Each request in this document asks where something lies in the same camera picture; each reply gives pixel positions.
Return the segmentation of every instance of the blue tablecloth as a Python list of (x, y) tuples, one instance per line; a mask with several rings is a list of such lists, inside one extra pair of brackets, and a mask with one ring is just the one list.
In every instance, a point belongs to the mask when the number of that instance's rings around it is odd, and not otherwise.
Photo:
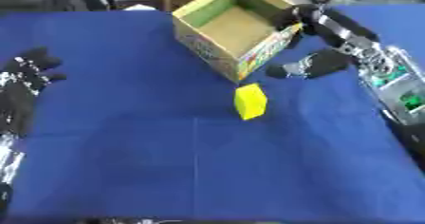
[[(424, 6), (343, 7), (425, 61)], [(267, 114), (241, 121), (235, 85), (175, 41), (157, 11), (16, 14), (0, 59), (48, 46), (69, 79), (41, 96), (9, 216), (425, 221), (425, 177), (354, 70), (267, 78)], [(324, 47), (308, 38), (271, 63)]]

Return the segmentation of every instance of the open cardboard box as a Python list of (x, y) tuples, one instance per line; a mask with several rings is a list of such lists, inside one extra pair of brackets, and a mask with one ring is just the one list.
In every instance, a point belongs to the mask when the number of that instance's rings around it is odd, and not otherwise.
[(286, 0), (194, 0), (173, 12), (176, 39), (238, 83), (284, 49), (299, 25), (276, 31)]

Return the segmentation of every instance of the black glove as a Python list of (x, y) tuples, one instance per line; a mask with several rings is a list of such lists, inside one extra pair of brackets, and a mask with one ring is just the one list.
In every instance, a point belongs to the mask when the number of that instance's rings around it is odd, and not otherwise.
[(20, 138), (28, 131), (34, 104), (48, 84), (64, 80), (64, 74), (45, 74), (61, 61), (48, 57), (45, 47), (34, 48), (9, 60), (0, 70), (0, 132)]

